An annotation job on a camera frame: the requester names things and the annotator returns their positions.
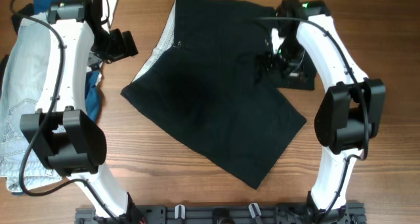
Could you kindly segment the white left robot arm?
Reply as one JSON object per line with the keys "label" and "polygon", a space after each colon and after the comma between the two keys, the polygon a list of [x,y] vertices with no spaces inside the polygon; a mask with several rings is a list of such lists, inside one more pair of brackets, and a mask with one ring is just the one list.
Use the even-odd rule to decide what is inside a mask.
{"label": "white left robot arm", "polygon": [[114,62],[137,53],[129,32],[102,26],[102,0],[59,0],[50,5],[47,78],[32,114],[20,129],[44,168],[76,183],[99,223],[139,223],[141,213],[106,164],[103,131],[87,115],[85,74],[91,53]]}

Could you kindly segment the black shorts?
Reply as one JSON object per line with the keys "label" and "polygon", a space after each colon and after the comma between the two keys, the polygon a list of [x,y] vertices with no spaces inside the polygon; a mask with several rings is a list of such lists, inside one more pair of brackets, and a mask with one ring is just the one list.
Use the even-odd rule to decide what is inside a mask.
{"label": "black shorts", "polygon": [[170,136],[251,188],[306,120],[263,73],[272,7],[175,0],[162,46],[121,94]]}

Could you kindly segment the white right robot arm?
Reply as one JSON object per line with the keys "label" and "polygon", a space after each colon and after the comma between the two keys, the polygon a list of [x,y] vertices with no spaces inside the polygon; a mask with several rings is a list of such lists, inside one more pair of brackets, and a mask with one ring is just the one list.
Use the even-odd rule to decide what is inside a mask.
{"label": "white right robot arm", "polygon": [[325,95],[314,120],[322,146],[317,180],[308,194],[314,213],[341,212],[357,160],[368,156],[379,130],[385,84],[352,59],[323,1],[284,0],[273,17],[258,17],[270,40],[259,66],[275,87],[312,90],[318,74]]}

